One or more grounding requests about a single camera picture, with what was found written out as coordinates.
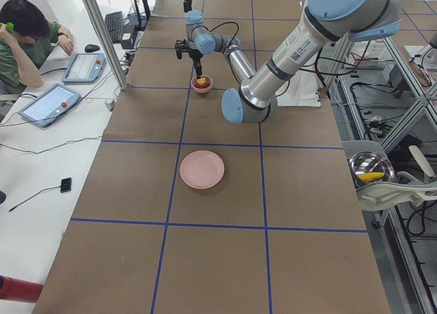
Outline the red apple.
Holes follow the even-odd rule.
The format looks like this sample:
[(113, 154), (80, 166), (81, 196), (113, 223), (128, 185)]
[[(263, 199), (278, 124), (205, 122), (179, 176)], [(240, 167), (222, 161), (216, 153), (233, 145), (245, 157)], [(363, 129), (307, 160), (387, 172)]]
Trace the red apple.
[(210, 86), (210, 79), (207, 76), (202, 76), (201, 78), (196, 78), (193, 85), (199, 89), (205, 89)]

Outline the pink bowl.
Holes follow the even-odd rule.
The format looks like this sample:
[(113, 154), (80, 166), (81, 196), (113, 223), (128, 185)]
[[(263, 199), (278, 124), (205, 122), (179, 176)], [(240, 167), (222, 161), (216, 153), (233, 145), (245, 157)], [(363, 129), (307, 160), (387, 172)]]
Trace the pink bowl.
[(191, 80), (191, 87), (198, 94), (206, 94), (212, 88), (212, 78), (208, 75), (195, 76)]

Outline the pink plate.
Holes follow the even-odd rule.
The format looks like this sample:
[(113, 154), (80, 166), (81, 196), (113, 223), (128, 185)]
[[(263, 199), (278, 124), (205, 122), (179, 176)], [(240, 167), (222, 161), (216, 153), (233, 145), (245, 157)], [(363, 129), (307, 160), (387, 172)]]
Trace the pink plate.
[(180, 165), (180, 177), (191, 188), (203, 190), (217, 185), (224, 176), (221, 157), (208, 150), (189, 153)]

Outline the steel bowl with corn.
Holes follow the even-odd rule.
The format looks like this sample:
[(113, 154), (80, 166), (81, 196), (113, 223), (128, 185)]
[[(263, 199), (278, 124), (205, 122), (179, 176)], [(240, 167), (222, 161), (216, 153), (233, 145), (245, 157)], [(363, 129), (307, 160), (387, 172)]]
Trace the steel bowl with corn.
[(348, 164), (356, 188), (376, 182), (395, 181), (395, 170), (382, 152), (356, 153), (348, 159)]

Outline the black keyboard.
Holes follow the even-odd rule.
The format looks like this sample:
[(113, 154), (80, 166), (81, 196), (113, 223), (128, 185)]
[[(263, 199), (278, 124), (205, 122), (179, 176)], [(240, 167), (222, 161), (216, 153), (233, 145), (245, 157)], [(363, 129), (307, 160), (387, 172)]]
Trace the black keyboard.
[(107, 14), (104, 23), (112, 43), (120, 43), (124, 26), (122, 12), (117, 11)]

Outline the black computer mouse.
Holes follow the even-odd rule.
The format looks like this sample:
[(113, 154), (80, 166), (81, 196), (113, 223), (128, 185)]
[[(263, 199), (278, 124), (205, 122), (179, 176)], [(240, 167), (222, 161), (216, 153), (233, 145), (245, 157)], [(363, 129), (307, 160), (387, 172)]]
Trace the black computer mouse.
[(84, 48), (84, 51), (86, 53), (93, 53), (93, 52), (96, 52), (99, 50), (100, 50), (100, 47), (98, 45), (95, 45), (95, 44), (87, 44)]

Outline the far blue teach pendant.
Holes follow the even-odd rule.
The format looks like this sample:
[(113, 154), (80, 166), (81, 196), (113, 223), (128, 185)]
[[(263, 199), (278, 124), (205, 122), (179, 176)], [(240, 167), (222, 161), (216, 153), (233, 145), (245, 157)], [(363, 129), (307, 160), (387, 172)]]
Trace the far blue teach pendant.
[(61, 79), (64, 84), (88, 84), (96, 81), (106, 64), (103, 53), (75, 53)]

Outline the blue teach pendant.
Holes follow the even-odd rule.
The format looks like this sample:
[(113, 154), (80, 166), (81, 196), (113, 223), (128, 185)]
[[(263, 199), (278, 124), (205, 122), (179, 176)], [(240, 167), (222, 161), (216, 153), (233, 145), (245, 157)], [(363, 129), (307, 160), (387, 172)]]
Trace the blue teach pendant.
[(61, 79), (64, 84), (88, 84), (96, 81), (106, 64), (103, 53), (75, 53)]
[(18, 114), (26, 121), (45, 128), (72, 109), (80, 98), (79, 92), (57, 83), (24, 106)]

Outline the near blue teach pendant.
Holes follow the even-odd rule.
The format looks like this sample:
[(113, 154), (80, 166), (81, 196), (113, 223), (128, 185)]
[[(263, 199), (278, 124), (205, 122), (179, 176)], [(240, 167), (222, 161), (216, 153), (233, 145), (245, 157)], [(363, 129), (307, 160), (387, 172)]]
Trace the near blue teach pendant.
[(57, 83), (24, 106), (18, 114), (26, 121), (45, 128), (72, 109), (80, 98), (79, 92)]

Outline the person in green shirt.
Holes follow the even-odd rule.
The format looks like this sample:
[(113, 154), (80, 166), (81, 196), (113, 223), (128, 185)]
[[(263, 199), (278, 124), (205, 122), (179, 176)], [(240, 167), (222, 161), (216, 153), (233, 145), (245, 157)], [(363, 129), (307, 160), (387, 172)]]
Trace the person in green shirt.
[(58, 45), (71, 55), (71, 31), (49, 22), (28, 0), (9, 0), (1, 8), (1, 94), (21, 94), (42, 86), (40, 68)]

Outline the small black square pad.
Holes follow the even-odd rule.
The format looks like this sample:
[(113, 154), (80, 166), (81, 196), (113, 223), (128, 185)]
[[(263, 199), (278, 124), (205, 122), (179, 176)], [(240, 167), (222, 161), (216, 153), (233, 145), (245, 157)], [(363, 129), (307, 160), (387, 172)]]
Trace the small black square pad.
[(61, 180), (60, 193), (70, 192), (72, 190), (72, 178), (67, 177)]

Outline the red cylinder bottle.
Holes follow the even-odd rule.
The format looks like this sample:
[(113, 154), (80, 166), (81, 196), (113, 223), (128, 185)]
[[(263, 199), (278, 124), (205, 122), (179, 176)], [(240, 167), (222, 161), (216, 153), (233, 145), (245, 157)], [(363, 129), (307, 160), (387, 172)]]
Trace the red cylinder bottle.
[(44, 285), (1, 275), (1, 299), (36, 303)]

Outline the aluminium frame post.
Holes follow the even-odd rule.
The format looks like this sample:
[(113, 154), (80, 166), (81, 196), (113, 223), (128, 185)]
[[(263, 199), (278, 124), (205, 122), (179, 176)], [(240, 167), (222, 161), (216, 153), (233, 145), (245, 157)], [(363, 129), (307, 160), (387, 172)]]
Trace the aluminium frame post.
[(111, 71), (117, 81), (117, 84), (120, 90), (124, 91), (128, 86), (126, 76), (124, 74), (124, 71), (122, 70), (119, 58), (110, 39), (110, 35), (104, 23), (100, 8), (96, 0), (82, 0), (82, 2), (88, 13), (94, 31), (96, 32), (96, 35), (106, 54), (107, 61), (111, 67)]

